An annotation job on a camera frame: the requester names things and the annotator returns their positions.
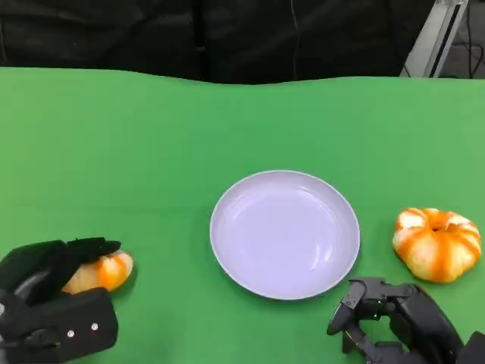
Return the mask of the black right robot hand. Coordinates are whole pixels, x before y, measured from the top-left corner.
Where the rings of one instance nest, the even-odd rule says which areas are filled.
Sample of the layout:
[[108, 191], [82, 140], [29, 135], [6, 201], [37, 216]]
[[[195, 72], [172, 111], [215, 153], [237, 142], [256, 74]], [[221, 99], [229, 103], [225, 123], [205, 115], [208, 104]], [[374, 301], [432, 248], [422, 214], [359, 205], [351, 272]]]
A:
[[[363, 320], [390, 319], [397, 341], [372, 342]], [[366, 363], [455, 363], [464, 348], [455, 326], [439, 305], [416, 284], [388, 284], [382, 278], [349, 280], [327, 326], [342, 335], [342, 351], [357, 350]]]

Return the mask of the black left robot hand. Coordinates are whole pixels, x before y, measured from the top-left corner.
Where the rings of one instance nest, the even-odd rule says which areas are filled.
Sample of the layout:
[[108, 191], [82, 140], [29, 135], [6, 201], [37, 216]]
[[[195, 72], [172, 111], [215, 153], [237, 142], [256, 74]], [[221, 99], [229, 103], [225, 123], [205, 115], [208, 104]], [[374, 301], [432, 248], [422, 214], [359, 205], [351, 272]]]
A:
[[96, 287], [114, 290], [133, 268], [132, 259], [120, 247], [121, 242], [104, 237], [16, 247], [1, 259], [1, 290], [28, 305], [47, 302], [61, 293]]

